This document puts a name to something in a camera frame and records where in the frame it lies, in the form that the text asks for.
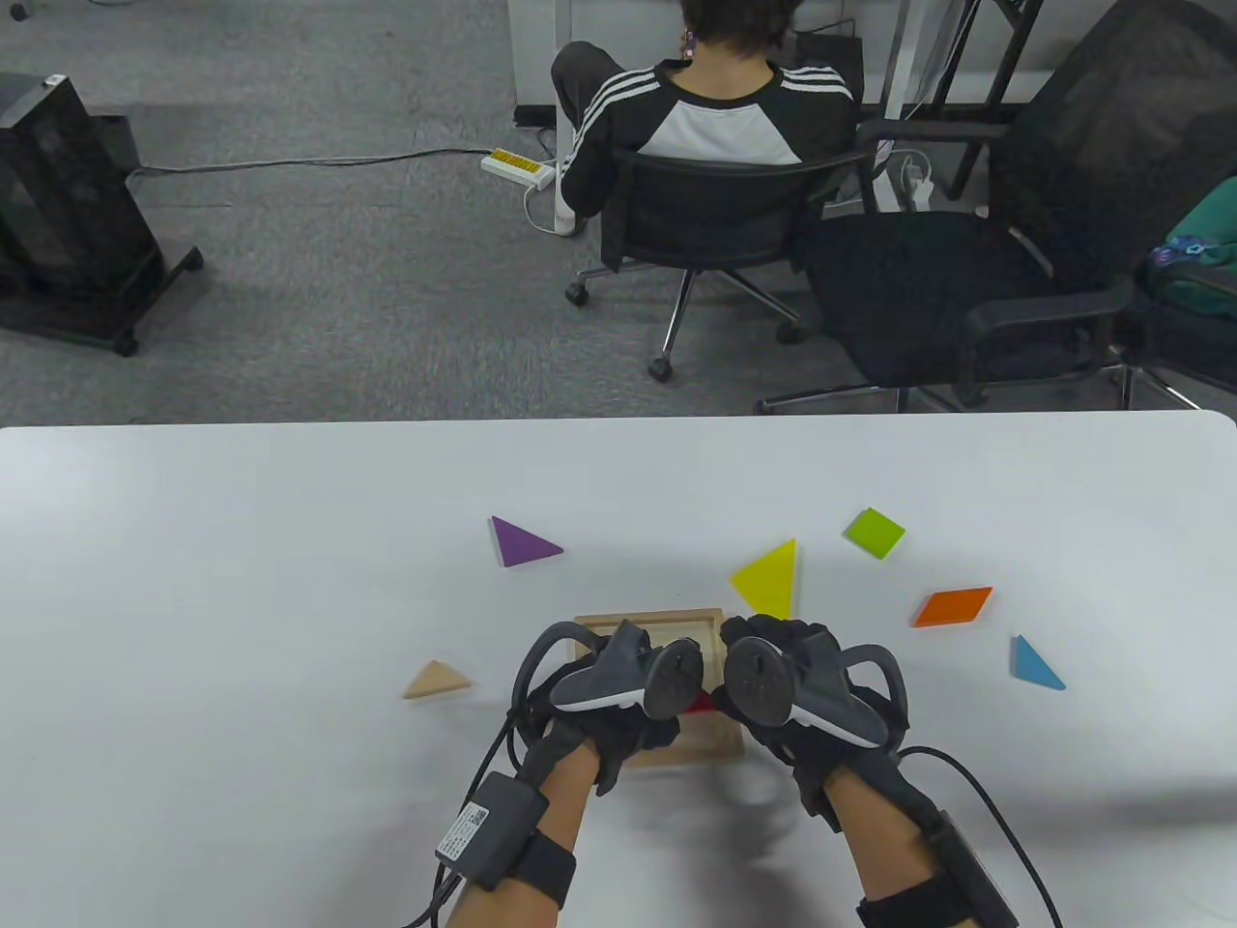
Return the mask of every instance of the purple triangle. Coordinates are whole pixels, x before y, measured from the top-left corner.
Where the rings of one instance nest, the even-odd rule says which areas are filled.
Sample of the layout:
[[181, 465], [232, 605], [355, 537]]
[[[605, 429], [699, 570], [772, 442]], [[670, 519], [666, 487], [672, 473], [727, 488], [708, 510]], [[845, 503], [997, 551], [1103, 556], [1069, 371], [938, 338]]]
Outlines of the purple triangle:
[[538, 538], [532, 532], [526, 532], [520, 526], [505, 522], [497, 516], [490, 516], [490, 521], [494, 522], [494, 533], [499, 538], [499, 553], [502, 554], [503, 567], [527, 564], [529, 561], [541, 561], [563, 553], [563, 549], [553, 542]]

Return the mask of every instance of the black mesh chair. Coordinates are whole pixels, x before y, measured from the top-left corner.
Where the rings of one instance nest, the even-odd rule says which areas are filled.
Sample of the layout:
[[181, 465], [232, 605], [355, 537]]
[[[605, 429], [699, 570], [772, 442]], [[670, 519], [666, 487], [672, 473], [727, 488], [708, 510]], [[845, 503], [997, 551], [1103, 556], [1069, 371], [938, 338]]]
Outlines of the black mesh chair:
[[[716, 271], [779, 313], [784, 320], [778, 342], [802, 340], [799, 314], [738, 271], [789, 260], [795, 233], [813, 212], [819, 215], [846, 173], [870, 161], [866, 153], [789, 167], [654, 158], [630, 151], [616, 151], [615, 158], [615, 191], [601, 210], [601, 266], [575, 275], [565, 292], [571, 303], [588, 302], [585, 281], [594, 277], [648, 267], [682, 270], [662, 353], [648, 365], [649, 376], [663, 384], [674, 374], [670, 351], [691, 287], [705, 271]], [[865, 197], [871, 197], [870, 183]]]
[[866, 382], [756, 411], [883, 389], [904, 410], [936, 384], [974, 406], [987, 385], [1113, 366], [1147, 255], [1237, 166], [1235, 22], [1231, 0], [1117, 0], [1009, 126], [861, 126], [866, 146], [986, 144], [988, 218], [854, 215], [800, 236], [825, 330]]

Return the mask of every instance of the green square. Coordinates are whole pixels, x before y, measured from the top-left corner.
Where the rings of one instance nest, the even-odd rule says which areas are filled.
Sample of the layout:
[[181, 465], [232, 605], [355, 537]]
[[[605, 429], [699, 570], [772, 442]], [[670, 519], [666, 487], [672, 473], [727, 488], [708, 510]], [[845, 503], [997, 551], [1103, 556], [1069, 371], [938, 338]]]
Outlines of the green square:
[[851, 522], [850, 528], [842, 532], [845, 537], [850, 538], [877, 561], [884, 561], [889, 557], [889, 552], [898, 547], [898, 542], [902, 541], [902, 536], [905, 533], [905, 528], [892, 518], [886, 518], [875, 509], [866, 509], [860, 512], [858, 518]]

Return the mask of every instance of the yellow power strip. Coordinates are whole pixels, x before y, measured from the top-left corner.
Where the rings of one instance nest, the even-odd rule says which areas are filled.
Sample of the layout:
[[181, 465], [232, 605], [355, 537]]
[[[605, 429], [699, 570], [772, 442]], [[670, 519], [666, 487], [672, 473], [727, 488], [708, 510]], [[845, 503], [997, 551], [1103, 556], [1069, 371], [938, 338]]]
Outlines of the yellow power strip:
[[544, 191], [554, 179], [552, 166], [542, 165], [505, 148], [495, 148], [492, 155], [481, 158], [481, 170], [508, 181], [516, 181], [524, 187], [536, 187], [538, 191]]

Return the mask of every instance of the label sticker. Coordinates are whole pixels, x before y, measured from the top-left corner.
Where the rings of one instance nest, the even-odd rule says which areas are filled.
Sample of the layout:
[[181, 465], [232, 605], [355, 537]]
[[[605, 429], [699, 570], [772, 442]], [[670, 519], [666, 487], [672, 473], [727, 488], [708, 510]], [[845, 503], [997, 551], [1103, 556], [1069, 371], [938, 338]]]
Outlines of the label sticker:
[[464, 810], [460, 812], [460, 817], [455, 819], [455, 824], [450, 827], [447, 836], [438, 845], [438, 853], [450, 861], [459, 860], [460, 854], [468, 848], [469, 841], [473, 840], [473, 835], [480, 830], [481, 823], [485, 822], [489, 814], [489, 809], [477, 806], [475, 802], [465, 806]]

